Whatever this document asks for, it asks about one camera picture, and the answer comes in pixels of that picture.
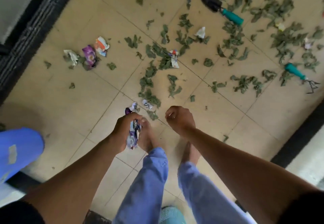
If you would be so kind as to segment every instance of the bare foot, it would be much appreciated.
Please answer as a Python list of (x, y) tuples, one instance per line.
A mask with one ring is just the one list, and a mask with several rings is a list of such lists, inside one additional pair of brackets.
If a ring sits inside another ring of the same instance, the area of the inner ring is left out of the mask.
[(145, 152), (149, 153), (153, 148), (156, 148), (159, 145), (155, 138), (150, 122), (143, 117), (140, 121), (140, 124), (142, 126), (142, 129), (137, 144)]
[(200, 152), (191, 144), (187, 142), (186, 148), (184, 149), (181, 163), (192, 162), (194, 165), (197, 165), (200, 158)]

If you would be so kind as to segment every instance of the black trowel blade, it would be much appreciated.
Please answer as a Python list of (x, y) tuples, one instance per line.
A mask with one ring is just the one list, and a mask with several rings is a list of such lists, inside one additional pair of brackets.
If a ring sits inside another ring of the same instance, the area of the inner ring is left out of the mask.
[(206, 5), (213, 12), (217, 12), (222, 7), (222, 2), (220, 0), (201, 0), (203, 4)]

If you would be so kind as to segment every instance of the leg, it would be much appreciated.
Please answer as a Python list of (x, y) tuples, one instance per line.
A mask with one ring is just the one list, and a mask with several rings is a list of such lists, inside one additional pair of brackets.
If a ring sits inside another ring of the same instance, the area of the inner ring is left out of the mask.
[(178, 169), (179, 187), (198, 224), (250, 223), (245, 213), (196, 168), (198, 150), (187, 144)]
[(146, 120), (142, 124), (139, 146), (149, 152), (143, 168), (129, 188), (113, 223), (158, 223), (164, 184), (168, 177), (168, 159), (158, 147), (152, 129)]

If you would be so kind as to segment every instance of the blue pants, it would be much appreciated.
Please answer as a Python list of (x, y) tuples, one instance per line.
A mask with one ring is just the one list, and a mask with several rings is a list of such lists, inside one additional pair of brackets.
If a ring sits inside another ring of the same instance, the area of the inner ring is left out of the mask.
[[(113, 223), (158, 223), (167, 178), (167, 156), (162, 148), (155, 148), (144, 158), (143, 168), (129, 188)], [(191, 162), (179, 166), (178, 181), (198, 224), (250, 223), (246, 214)]]

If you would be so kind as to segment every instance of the floor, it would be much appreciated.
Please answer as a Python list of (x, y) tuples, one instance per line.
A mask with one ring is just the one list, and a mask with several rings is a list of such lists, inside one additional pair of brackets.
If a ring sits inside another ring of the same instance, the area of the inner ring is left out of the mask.
[[(253, 0), (253, 6), (260, 6), (263, 0)], [(302, 22), (305, 30), (313, 32), (316, 25), (323, 27), (321, 16), (322, 0), (294, 0), (295, 9), (286, 23)], [(87, 153), (113, 129), (117, 118), (123, 116), (125, 107), (136, 101), (141, 104), (137, 93), (140, 91), (139, 79), (144, 75), (151, 59), (145, 56), (146, 44), (161, 41), (162, 25), (169, 27), (170, 43), (168, 50), (179, 49), (175, 41), (179, 16), (189, 13), (194, 24), (189, 30), (192, 36), (202, 26), (211, 36), (207, 45), (194, 43), (190, 50), (179, 57), (179, 69), (158, 71), (153, 78), (153, 94), (161, 100), (157, 110), (159, 120), (151, 121), (169, 159), (169, 176), (165, 185), (163, 205), (176, 205), (184, 213), (187, 223), (194, 223), (191, 210), (185, 203), (177, 183), (177, 167), (180, 162), (184, 142), (170, 129), (164, 119), (165, 111), (171, 105), (190, 109), (196, 125), (202, 131), (222, 140), (228, 135), (226, 143), (258, 157), (270, 160), (286, 140), (302, 124), (323, 98), (323, 86), (315, 94), (307, 95), (308, 86), (292, 79), (285, 87), (280, 86), (282, 72), (275, 50), (270, 49), (270, 34), (275, 29), (259, 33), (257, 41), (247, 38), (240, 47), (252, 50), (245, 61), (233, 66), (227, 59), (216, 55), (216, 46), (227, 33), (222, 30), (225, 19), (206, 9), (200, 0), (192, 0), (191, 9), (186, 8), (186, 0), (144, 0), (143, 6), (136, 0), (70, 0), (46, 40), (30, 62), (19, 82), (0, 108), (0, 120), (8, 128), (27, 126), (37, 129), (45, 138), (45, 151), (41, 157), (24, 171), (39, 181), (46, 181)], [(252, 15), (239, 13), (245, 19), (243, 32), (246, 36), (258, 29), (265, 29), (267, 19), (252, 24)], [(148, 20), (154, 19), (149, 30)], [(143, 43), (138, 49), (131, 49), (124, 41), (134, 34), (141, 36)], [(81, 66), (68, 69), (62, 55), (64, 49), (81, 52), (95, 38), (111, 38), (107, 58), (102, 58), (92, 71)], [(144, 60), (136, 57), (139, 51)], [(303, 49), (296, 50), (293, 61), (300, 60)], [(321, 53), (315, 55), (321, 60)], [(192, 65), (191, 60), (199, 62)], [(211, 58), (213, 67), (203, 66), (203, 60)], [(44, 61), (52, 64), (46, 69)], [(106, 63), (114, 62), (117, 68), (111, 71)], [(253, 75), (261, 77), (264, 69), (276, 71), (278, 77), (267, 83), (262, 94), (256, 98), (255, 91), (233, 92), (231, 75)], [(317, 73), (303, 70), (311, 79), (324, 81), (324, 65)], [(167, 75), (176, 75), (177, 85), (183, 90), (173, 98), (168, 98), (169, 81)], [(225, 88), (213, 93), (209, 85), (213, 81), (225, 82)], [(69, 89), (71, 82), (75, 89)], [(190, 102), (190, 95), (196, 101)], [(142, 106), (140, 113), (146, 115)], [(114, 159), (93, 200), (91, 209), (112, 219), (125, 196), (129, 186), (142, 166), (145, 152), (140, 148), (120, 153)], [(235, 199), (212, 168), (200, 158), (199, 170), (230, 198)]]

